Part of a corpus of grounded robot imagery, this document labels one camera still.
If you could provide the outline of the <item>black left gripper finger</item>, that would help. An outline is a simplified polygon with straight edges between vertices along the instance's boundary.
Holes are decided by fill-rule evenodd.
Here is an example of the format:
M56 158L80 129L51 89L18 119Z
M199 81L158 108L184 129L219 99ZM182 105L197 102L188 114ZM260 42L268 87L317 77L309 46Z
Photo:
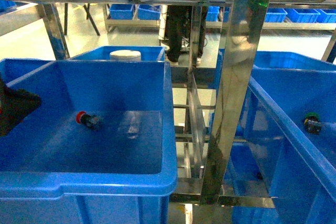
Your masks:
M39 95L12 89L1 78L1 136L9 132L41 105Z

